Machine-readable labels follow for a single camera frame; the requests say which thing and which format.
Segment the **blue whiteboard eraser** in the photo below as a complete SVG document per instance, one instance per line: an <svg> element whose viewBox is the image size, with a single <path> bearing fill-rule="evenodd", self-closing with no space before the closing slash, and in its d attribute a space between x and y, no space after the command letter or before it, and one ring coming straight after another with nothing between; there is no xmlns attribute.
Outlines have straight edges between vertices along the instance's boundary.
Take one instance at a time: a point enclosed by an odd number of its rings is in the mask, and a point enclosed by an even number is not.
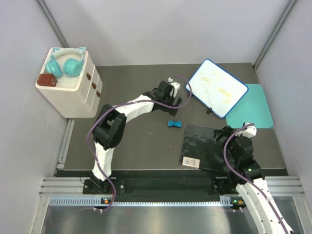
<svg viewBox="0 0 312 234"><path fill-rule="evenodd" d="M175 121L175 120L169 120L167 126L169 128L172 128L172 127L181 128L182 122L181 121Z"/></svg>

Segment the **blue framed whiteboard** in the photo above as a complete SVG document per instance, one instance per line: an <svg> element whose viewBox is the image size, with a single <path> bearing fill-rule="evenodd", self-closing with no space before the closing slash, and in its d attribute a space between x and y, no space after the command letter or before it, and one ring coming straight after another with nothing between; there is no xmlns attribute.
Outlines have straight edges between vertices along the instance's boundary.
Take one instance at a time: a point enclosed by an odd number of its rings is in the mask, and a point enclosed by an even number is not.
<svg viewBox="0 0 312 234"><path fill-rule="evenodd" d="M220 118L224 118L249 90L246 84L210 59L202 62L186 89Z"/></svg>

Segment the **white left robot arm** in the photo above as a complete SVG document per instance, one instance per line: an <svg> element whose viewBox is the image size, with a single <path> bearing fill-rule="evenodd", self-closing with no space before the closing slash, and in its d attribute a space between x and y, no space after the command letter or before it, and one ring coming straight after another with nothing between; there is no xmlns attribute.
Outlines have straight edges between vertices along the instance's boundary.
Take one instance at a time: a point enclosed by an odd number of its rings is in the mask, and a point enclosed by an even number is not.
<svg viewBox="0 0 312 234"><path fill-rule="evenodd" d="M113 152L123 138L125 125L130 120L155 110L175 116L182 103L182 98L176 98L180 87L180 83L169 79L123 105L106 104L102 107L92 131L88 133L93 135L96 148L92 177L95 179L93 186L99 193L106 193L110 189L111 182L107 178L112 173Z"/></svg>

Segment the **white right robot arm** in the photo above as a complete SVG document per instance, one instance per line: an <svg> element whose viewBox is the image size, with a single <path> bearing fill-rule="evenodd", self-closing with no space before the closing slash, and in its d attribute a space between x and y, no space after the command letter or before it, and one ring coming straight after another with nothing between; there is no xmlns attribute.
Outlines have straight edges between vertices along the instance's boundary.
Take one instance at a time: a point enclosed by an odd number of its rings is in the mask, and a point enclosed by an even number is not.
<svg viewBox="0 0 312 234"><path fill-rule="evenodd" d="M237 130L226 126L214 131L214 140L221 145L229 169L228 188L241 196L259 234L293 234L293 228L278 209L262 169L254 159L252 138L256 132L253 123L244 123Z"/></svg>

